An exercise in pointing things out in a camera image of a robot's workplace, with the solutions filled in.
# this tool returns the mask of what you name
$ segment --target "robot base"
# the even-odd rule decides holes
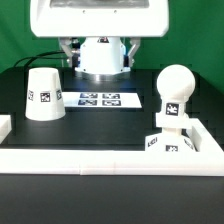
[[[118,73],[118,74],[90,74],[87,72],[79,71],[78,68],[75,70],[75,76],[82,79],[87,79],[91,81],[118,81],[121,79],[129,79],[130,78],[130,68],[126,69],[126,71]]]

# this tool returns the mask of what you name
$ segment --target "metal bracket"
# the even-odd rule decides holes
[[[140,44],[141,44],[141,38],[139,37],[133,37],[131,38],[130,40],[130,43],[132,45],[131,49],[129,50],[128,52],[128,58],[129,58],[129,67],[132,67],[133,64],[134,64],[134,55],[136,54],[137,50],[139,49],[140,47]]]
[[[69,66],[72,67],[73,52],[72,52],[72,49],[70,47],[70,44],[72,43],[71,38],[68,38],[68,37],[59,38],[59,43],[61,45],[61,48],[65,52],[65,54],[68,56]]]

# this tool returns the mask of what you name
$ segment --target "white stand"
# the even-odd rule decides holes
[[[156,126],[162,133],[147,136],[146,151],[195,152],[190,138],[182,135],[182,129],[191,129],[191,122],[185,114],[185,104],[195,88],[195,79],[189,69],[181,65],[165,68],[157,80],[162,99],[162,109],[156,114]]]

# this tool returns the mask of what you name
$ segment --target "white block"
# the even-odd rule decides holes
[[[12,130],[10,115],[0,115],[0,144]]]

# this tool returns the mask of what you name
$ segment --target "black tabletop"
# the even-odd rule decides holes
[[[24,116],[27,73],[21,68],[9,69],[0,76],[0,112],[12,115],[13,131],[1,147],[65,147],[67,142],[59,131],[44,139],[37,137],[37,133],[41,133],[38,130],[43,127],[53,130],[52,125],[63,127],[63,131],[72,128],[74,133],[67,133],[66,147],[71,150],[79,147],[103,149],[106,145],[115,150],[142,150],[144,136],[159,132],[154,121],[155,113],[160,111],[155,85],[159,72],[133,71],[129,80],[99,86],[74,78],[69,69],[61,70],[63,91],[137,92],[143,108],[67,108],[64,119],[33,123]],[[188,102],[187,113],[199,118],[223,146],[223,95],[199,75],[195,77],[197,87]],[[70,119],[75,121],[69,126]],[[78,130],[82,129],[83,134],[86,129],[93,131],[96,125],[107,128],[108,132],[96,130],[90,138],[85,137],[85,141],[72,140],[81,135]],[[221,224],[223,206],[223,177],[0,175],[1,224]]]
[[[55,121],[32,121],[25,117],[28,72],[6,70],[0,76],[0,113],[11,114],[13,131],[3,142],[6,148],[144,150],[145,136],[159,133],[155,113],[161,110],[156,89],[159,70],[132,71],[129,79],[93,82],[75,78],[72,70],[60,70],[64,92],[137,93],[141,109],[66,108]],[[199,118],[217,142],[224,144],[223,94],[195,73],[196,89],[186,113]]]

